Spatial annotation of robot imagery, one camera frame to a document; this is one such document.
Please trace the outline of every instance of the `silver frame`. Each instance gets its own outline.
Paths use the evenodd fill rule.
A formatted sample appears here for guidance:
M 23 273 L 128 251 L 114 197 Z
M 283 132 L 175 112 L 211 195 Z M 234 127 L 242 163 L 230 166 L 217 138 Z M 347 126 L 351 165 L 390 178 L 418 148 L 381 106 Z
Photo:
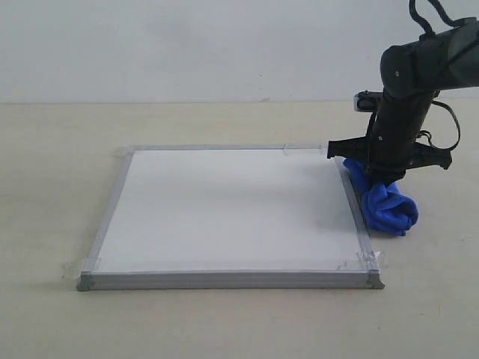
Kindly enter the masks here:
M 79 292 L 106 289 L 226 289 L 226 288 L 350 288 L 383 289 L 379 265 L 370 244 L 370 236 L 364 224 L 358 198 L 347 169 L 336 158 L 347 199 L 356 223 L 361 247 L 359 259 L 364 270 L 315 271 L 315 272 L 211 272 L 211 273 L 99 273 L 95 272 L 98 256 L 110 222 L 123 191 L 132 158 L 139 151 L 154 150 L 324 150 L 320 144 L 270 144 L 270 145 L 140 145 L 126 149 L 123 167 L 112 192 L 109 207 L 101 222 L 91 251 L 77 280 Z

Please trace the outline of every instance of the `wall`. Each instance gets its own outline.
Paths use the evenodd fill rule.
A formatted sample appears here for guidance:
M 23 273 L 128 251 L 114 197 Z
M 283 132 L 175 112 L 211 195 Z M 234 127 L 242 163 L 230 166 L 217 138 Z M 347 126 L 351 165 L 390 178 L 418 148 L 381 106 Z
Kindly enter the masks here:
M 0 102 L 350 99 L 420 33 L 407 0 L 0 0 Z

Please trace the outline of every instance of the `blue cloth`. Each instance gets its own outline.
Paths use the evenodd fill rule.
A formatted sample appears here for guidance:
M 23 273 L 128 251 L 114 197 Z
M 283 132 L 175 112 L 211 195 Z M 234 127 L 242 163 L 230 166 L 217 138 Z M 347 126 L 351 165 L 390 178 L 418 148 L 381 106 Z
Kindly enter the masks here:
M 361 194 L 366 225 L 380 232 L 405 236 L 419 218 L 415 201 L 401 194 L 396 183 L 387 187 L 376 183 L 371 187 L 361 162 L 346 159 L 344 166 L 350 171 L 353 185 Z

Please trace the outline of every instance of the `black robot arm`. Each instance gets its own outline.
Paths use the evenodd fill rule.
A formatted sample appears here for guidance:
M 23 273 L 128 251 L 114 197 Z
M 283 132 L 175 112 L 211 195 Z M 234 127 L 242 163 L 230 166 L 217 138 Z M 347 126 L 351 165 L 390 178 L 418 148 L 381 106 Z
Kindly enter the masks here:
M 381 58 L 382 93 L 364 91 L 355 97 L 355 110 L 371 112 L 366 135 L 330 141 L 328 158 L 343 156 L 364 164 L 371 183 L 386 185 L 402 179 L 406 171 L 439 165 L 448 169 L 451 151 L 460 140 L 460 127 L 452 109 L 435 100 L 440 91 L 479 86 L 479 22 L 476 18 L 451 20 L 437 0 L 429 0 L 451 30 L 436 34 L 419 16 L 415 0 L 411 17 L 424 29 L 419 40 L 387 49 Z M 457 125 L 454 146 L 441 149 L 422 125 L 431 105 L 448 110 Z M 417 142 L 427 137 L 430 145 Z

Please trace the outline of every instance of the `crumpled blue cloth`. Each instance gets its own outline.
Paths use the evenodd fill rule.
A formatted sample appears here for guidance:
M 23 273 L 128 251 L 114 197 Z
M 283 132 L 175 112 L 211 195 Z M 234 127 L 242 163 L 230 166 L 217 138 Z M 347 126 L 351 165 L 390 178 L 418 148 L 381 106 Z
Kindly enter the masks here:
M 412 198 L 400 193 L 396 183 L 387 187 L 376 183 L 372 187 L 361 162 L 344 160 L 353 185 L 361 194 L 362 210 L 369 228 L 394 236 L 405 236 L 419 218 L 418 207 Z

